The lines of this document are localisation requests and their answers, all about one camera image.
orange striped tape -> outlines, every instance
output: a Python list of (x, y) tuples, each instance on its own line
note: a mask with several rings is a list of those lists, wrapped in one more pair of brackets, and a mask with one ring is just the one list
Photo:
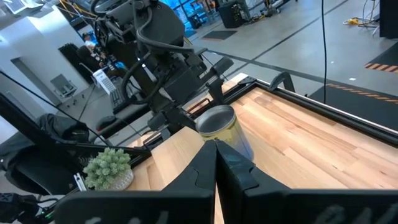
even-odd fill
[(372, 97), (372, 98), (375, 98), (377, 100), (382, 100), (382, 101), (386, 101), (386, 102), (389, 102), (389, 103), (395, 103), (395, 104), (398, 105), (398, 98), (397, 99), (391, 99), (391, 98), (388, 98), (388, 97), (385, 97), (385, 96), (379, 96), (379, 95), (374, 94), (374, 93), (367, 93), (365, 91), (355, 90), (353, 88), (348, 88), (348, 87), (345, 87), (345, 86), (335, 85), (335, 84), (331, 84), (331, 83), (326, 84), (326, 86), (330, 86), (330, 87), (337, 88), (337, 89), (340, 89), (340, 90), (350, 91), (352, 93), (356, 93), (356, 94), (360, 94), (360, 95), (363, 95), (363, 96)]
[(398, 66), (396, 66), (396, 65), (383, 65), (383, 64), (379, 64), (379, 63), (369, 63), (369, 64), (365, 65), (365, 68), (379, 70), (379, 71), (385, 71), (385, 72), (398, 73)]

black equipment box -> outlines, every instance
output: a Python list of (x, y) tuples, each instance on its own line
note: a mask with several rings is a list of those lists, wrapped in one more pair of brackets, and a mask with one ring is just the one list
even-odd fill
[(218, 8), (225, 28), (238, 28), (243, 25), (241, 7), (237, 2), (228, 2)]

potted succulent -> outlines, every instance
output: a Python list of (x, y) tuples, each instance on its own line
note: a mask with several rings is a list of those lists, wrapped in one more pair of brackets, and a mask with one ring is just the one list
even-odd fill
[(86, 185), (95, 190), (126, 189), (134, 178), (129, 161), (130, 156), (122, 149), (106, 148), (83, 169), (87, 174)]

gray floor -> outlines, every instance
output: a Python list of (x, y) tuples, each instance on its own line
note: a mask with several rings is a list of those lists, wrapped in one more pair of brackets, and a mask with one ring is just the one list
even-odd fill
[[(216, 22), (190, 37), (195, 45), (209, 50), (234, 56), (234, 65), (225, 75), (231, 78), (241, 72), (270, 82), (282, 69), (293, 71), (296, 92), (312, 94), (323, 83), (300, 76), (306, 73), (314, 77), (323, 77), (323, 42), (321, 27), (321, 1), (291, 0), (282, 12), (257, 23), (242, 26), (237, 33), (223, 41), (203, 40), (211, 30), (226, 30), (222, 23)], [(379, 72), (364, 68), (374, 57), (395, 44), (394, 40), (372, 36), (373, 29), (344, 26), (343, 21), (351, 17), (362, 17), (364, 0), (325, 1), (326, 41), (328, 47), (328, 78), (390, 95), (398, 95), (398, 74)], [(365, 10), (367, 15), (371, 3)], [(204, 56), (211, 62), (217, 62), (221, 56), (206, 52)], [(91, 87), (77, 96), (78, 103), (71, 101), (62, 106), (74, 118), (94, 128), (96, 122), (111, 115), (108, 95), (103, 90)], [(139, 137), (135, 130), (145, 127), (150, 114), (133, 122), (111, 138), (114, 145), (127, 146)], [(12, 186), (0, 180), (0, 192), (15, 191)]]

desk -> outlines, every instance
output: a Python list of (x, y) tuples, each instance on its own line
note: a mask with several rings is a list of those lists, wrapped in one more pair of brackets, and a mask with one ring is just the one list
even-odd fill
[[(223, 87), (227, 90), (245, 75)], [(257, 167), (293, 189), (397, 189), (398, 150), (262, 89), (235, 101)], [(130, 146), (141, 145), (142, 140)], [(134, 168), (128, 190), (161, 190), (202, 147), (183, 128)], [(223, 223), (218, 196), (215, 223)]]

